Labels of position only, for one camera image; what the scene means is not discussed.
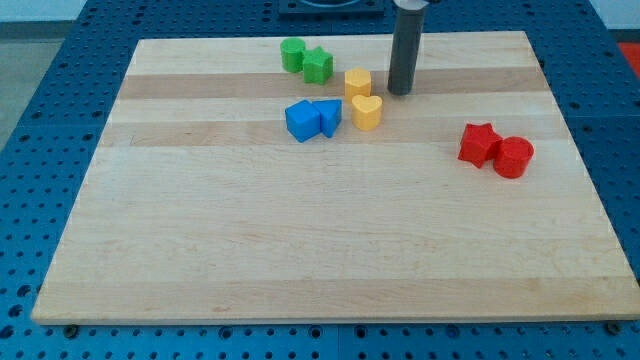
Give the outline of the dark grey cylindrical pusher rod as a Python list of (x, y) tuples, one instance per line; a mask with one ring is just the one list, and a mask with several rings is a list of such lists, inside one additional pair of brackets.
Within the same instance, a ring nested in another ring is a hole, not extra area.
[(397, 96), (411, 92), (424, 19), (429, 2), (394, 0), (397, 7), (388, 71), (387, 89)]

